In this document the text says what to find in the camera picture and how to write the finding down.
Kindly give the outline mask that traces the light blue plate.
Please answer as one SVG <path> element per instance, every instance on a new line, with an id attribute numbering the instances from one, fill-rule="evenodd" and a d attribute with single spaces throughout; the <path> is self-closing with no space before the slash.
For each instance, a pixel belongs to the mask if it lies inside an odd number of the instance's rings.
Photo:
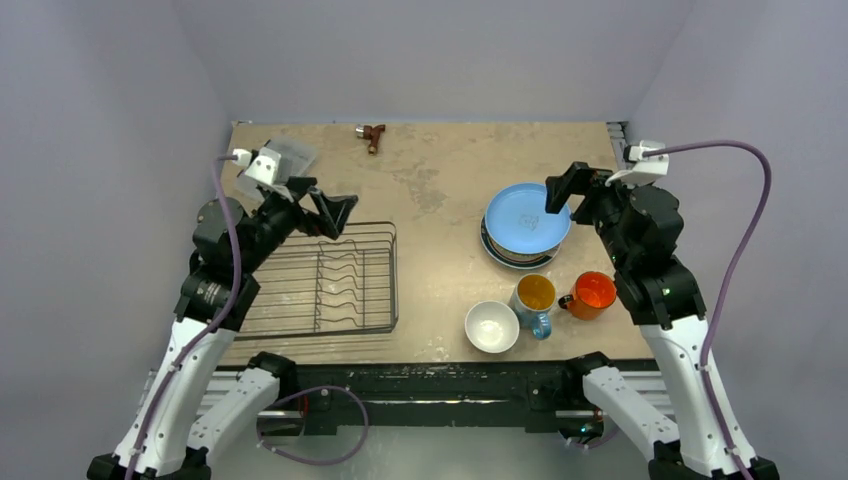
<path id="1" fill-rule="evenodd" d="M 484 221 L 489 237 L 516 254 L 540 254 L 558 247 L 571 227 L 571 209 L 546 211 L 547 189 L 524 182 L 500 190 L 489 202 Z"/>

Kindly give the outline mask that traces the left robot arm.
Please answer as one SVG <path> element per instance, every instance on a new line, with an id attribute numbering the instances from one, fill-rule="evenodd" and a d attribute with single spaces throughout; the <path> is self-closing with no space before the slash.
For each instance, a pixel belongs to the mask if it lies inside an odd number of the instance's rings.
<path id="1" fill-rule="evenodd" d="M 355 195 L 326 195 L 313 177 L 297 177 L 292 185 L 290 195 L 262 188 L 263 201 L 251 212 L 221 187 L 200 207 L 189 274 L 150 392 L 115 450 L 92 459 L 87 478 L 208 479 L 217 448 L 231 440 L 249 411 L 295 402 L 293 361 L 260 353 L 246 381 L 204 416 L 197 414 L 260 290 L 254 272 L 295 231 L 337 239 L 359 201 Z"/>

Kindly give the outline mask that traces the blue butterfly mug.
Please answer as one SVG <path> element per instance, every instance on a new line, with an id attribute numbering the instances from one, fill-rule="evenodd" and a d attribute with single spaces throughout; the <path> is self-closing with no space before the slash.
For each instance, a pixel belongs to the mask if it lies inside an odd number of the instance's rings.
<path id="1" fill-rule="evenodd" d="M 513 289 L 509 306 L 522 329 L 529 330 L 538 340 L 545 340 L 552 332 L 549 314 L 556 302 L 556 289 L 547 277 L 527 274 Z"/>

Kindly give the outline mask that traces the orange mug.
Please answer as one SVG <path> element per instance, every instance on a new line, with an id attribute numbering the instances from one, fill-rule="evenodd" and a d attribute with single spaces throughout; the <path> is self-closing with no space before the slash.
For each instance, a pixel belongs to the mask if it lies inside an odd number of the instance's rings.
<path id="1" fill-rule="evenodd" d="M 573 317 L 591 321 L 599 317 L 617 298 L 614 281 L 601 272 L 582 273 L 571 290 L 558 299 L 558 306 Z"/>

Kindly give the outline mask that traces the white bowl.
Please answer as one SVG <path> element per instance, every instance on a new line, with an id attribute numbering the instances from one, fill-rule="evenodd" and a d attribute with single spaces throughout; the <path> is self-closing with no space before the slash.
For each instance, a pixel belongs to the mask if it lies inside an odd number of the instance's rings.
<path id="1" fill-rule="evenodd" d="M 476 349 L 488 354 L 501 354 L 515 345 L 520 326 L 516 314 L 508 305 L 498 301 L 483 301 L 467 312 L 464 330 Z"/>

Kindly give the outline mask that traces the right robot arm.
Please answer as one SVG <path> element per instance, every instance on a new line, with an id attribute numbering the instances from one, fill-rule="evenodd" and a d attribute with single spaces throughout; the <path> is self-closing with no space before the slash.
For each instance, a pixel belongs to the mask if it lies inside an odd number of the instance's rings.
<path id="1" fill-rule="evenodd" d="M 625 386 L 599 352 L 569 361 L 564 399 L 605 413 L 642 452 L 652 479 L 778 478 L 775 463 L 755 452 L 735 419 L 713 361 L 700 288 L 674 254 L 684 226 L 678 199 L 653 185 L 628 186 L 584 162 L 548 177 L 545 187 L 549 213 L 582 196 L 570 218 L 601 239 L 617 297 L 653 353 L 673 414 Z"/>

